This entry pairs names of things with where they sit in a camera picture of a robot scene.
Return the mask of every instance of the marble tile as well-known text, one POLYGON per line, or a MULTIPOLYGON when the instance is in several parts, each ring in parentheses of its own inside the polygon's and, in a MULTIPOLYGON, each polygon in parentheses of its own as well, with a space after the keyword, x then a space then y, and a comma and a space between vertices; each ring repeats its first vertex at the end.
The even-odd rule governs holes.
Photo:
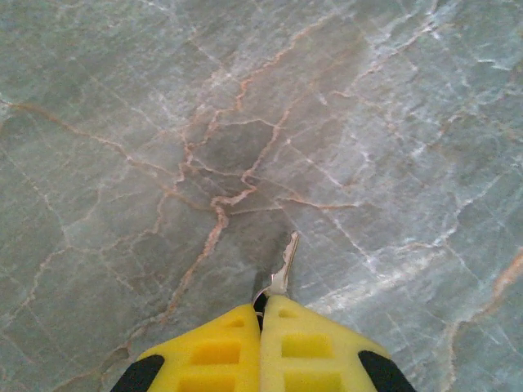
POLYGON ((296 301, 417 390, 523 386, 517 0, 5 0, 0 391, 296 301))

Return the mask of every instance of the yellow tool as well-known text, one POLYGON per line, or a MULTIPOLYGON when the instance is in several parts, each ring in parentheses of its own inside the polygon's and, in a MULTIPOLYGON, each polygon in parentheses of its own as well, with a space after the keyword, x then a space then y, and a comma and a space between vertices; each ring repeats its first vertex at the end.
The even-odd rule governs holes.
POLYGON ((251 305, 147 350, 111 392, 415 392, 380 345, 284 296, 298 239, 251 305))

